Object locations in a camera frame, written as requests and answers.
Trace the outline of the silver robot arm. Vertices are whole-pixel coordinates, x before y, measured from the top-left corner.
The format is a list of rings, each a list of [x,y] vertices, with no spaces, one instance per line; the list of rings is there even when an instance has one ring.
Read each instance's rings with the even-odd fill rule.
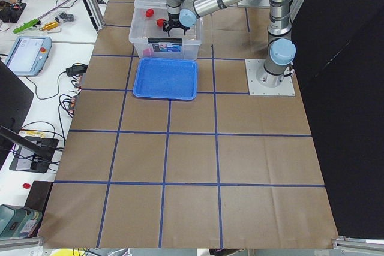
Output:
[[[181,28],[189,30],[197,20],[243,0],[166,0],[168,18],[162,22],[164,32]],[[279,86],[292,63],[296,47],[291,41],[290,0],[269,0],[268,55],[256,72],[258,82],[274,88]]]

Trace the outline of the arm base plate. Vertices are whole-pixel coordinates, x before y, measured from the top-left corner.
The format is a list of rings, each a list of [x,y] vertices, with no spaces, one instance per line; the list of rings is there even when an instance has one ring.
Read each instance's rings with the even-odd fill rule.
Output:
[[[239,7],[269,8],[269,0],[242,0],[237,3]]]
[[[294,97],[295,89],[289,67],[279,76],[269,74],[264,67],[264,59],[245,59],[248,93],[262,97]]]

